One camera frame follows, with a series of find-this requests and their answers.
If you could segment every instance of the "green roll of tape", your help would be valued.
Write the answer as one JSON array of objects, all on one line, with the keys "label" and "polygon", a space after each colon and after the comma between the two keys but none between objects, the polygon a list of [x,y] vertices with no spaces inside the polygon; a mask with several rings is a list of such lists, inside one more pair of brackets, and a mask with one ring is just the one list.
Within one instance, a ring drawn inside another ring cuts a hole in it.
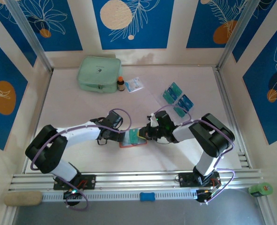
[{"label": "green roll of tape", "polygon": [[248,188],[249,193],[254,197],[260,197],[264,195],[270,195],[273,193],[273,187],[267,183],[261,183],[257,185],[253,185]]}]

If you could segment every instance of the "beige circle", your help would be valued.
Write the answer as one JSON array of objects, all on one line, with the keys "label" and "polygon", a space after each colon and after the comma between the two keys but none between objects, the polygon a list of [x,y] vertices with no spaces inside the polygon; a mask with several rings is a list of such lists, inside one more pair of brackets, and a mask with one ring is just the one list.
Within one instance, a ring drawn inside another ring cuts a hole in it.
[{"label": "beige circle", "polygon": [[112,30],[127,27],[132,21],[130,8],[120,0],[110,0],[103,5],[100,11],[103,24]]},{"label": "beige circle", "polygon": [[0,0],[0,3],[3,5],[5,4],[4,0]]},{"label": "beige circle", "polygon": [[201,0],[202,4],[208,4],[211,0]]}]

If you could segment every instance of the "orange circle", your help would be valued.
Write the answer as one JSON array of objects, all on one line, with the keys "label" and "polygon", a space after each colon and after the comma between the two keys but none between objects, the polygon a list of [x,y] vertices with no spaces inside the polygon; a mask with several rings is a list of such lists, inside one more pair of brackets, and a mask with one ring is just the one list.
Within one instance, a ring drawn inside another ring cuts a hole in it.
[{"label": "orange circle", "polygon": [[277,92],[274,89],[270,89],[267,94],[268,100],[273,103],[277,100]]},{"label": "orange circle", "polygon": [[49,38],[49,37],[51,37],[51,32],[49,31],[49,30],[47,30],[47,29],[41,29],[40,31],[39,31],[39,33],[40,33],[40,35],[41,36],[43,36],[44,38]]},{"label": "orange circle", "polygon": [[16,94],[14,87],[7,81],[0,81],[0,113],[10,115],[15,109],[15,102]]},{"label": "orange circle", "polygon": [[220,44],[220,45],[226,44],[236,24],[237,24],[236,20],[231,20],[225,24],[220,25],[213,34],[213,41],[216,44]]}]

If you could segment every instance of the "gray floor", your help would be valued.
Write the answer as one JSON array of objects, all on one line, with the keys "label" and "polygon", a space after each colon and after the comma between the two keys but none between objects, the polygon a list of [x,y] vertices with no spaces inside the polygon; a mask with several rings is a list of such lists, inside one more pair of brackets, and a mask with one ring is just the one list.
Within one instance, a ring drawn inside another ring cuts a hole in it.
[{"label": "gray floor", "polygon": [[255,198],[242,190],[225,190],[208,206],[196,200],[90,202],[87,212],[64,203],[20,207],[15,225],[263,225]]}]

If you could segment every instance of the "cream wall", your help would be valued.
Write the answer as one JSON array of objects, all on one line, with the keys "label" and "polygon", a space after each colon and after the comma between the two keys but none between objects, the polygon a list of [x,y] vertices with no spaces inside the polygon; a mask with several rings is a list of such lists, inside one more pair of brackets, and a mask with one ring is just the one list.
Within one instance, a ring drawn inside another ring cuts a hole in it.
[{"label": "cream wall", "polygon": [[221,72],[253,167],[275,172],[274,178],[270,180],[275,191],[269,199],[277,209],[277,142],[268,145],[242,79],[276,31],[277,1],[238,63],[231,56]]},{"label": "cream wall", "polygon": [[186,49],[199,0],[175,0],[167,49],[102,50],[92,0],[67,0],[83,52],[47,52],[54,67],[77,67],[86,55],[109,55],[123,65],[216,65],[223,48]]},{"label": "cream wall", "polygon": [[0,150],[0,220],[5,205],[3,196],[7,192],[14,173],[20,173],[25,159],[25,148],[30,142],[34,132],[35,123],[39,113],[40,103],[43,100],[45,88],[48,84],[49,74],[45,71],[39,60],[34,68],[25,58],[16,43],[0,23],[0,48],[11,59],[28,85],[17,112],[9,139],[4,151]]}]

